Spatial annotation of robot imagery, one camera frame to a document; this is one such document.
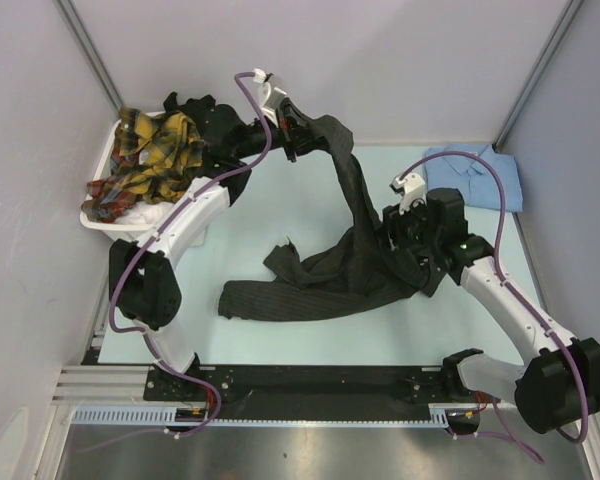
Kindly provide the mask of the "dark pinstriped long sleeve shirt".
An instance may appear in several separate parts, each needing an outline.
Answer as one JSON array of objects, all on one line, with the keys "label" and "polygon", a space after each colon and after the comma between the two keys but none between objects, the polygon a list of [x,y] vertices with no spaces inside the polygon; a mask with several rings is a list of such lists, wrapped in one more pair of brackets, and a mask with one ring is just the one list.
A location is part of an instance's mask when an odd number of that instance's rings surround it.
[{"label": "dark pinstriped long sleeve shirt", "polygon": [[326,138],[353,224],[336,245],[307,258],[299,256],[293,243],[275,247],[263,261],[274,280],[227,282],[217,308],[222,317],[328,320],[410,298],[425,285],[426,280],[401,280],[383,258],[381,222],[353,154],[352,132],[330,115],[312,120],[312,130]]}]

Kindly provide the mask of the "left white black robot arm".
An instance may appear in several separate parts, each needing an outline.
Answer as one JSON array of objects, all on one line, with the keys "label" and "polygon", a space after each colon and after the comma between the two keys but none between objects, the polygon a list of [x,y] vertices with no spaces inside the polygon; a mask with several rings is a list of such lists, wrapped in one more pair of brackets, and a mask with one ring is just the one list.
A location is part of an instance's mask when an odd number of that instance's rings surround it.
[{"label": "left white black robot arm", "polygon": [[254,123],[231,128],[205,149],[201,173],[156,225],[133,241],[115,241],[109,250],[109,326],[123,332],[118,314],[131,321],[127,332],[142,337],[153,361],[169,371],[167,389],[182,400],[199,392],[201,376],[189,368],[196,354],[178,318],[179,261],[238,200],[252,169],[270,151],[281,148],[294,161],[320,147],[308,117],[289,98],[256,110],[261,116]]}]

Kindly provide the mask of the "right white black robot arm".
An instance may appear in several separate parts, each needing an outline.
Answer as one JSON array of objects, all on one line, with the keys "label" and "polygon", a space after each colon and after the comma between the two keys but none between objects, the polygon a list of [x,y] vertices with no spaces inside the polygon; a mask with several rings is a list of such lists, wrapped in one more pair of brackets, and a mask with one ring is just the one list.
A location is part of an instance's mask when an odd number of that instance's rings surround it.
[{"label": "right white black robot arm", "polygon": [[441,388],[453,401],[482,392],[514,404],[544,434],[600,412],[600,343],[578,339],[521,292],[494,247],[468,229],[456,189],[398,186],[383,210],[379,237],[398,277],[432,296],[450,277],[473,296],[512,341],[519,365],[466,349],[443,361]]}]

